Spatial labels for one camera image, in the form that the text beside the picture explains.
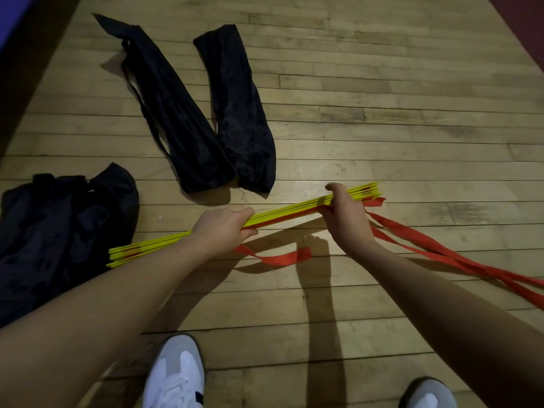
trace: black carrying bag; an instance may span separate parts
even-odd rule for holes
[[[234,25],[195,40],[208,69],[216,135],[159,48],[138,25],[94,14],[106,33],[122,41],[122,68],[132,73],[143,116],[155,142],[169,157],[182,189],[200,192],[224,185],[238,175],[241,187],[268,193],[276,176],[274,139],[251,68]],[[160,141],[164,131],[167,151]]]
[[[115,163],[89,181],[46,173],[4,192],[0,327],[108,270],[108,250],[131,243],[138,211],[134,179]]]

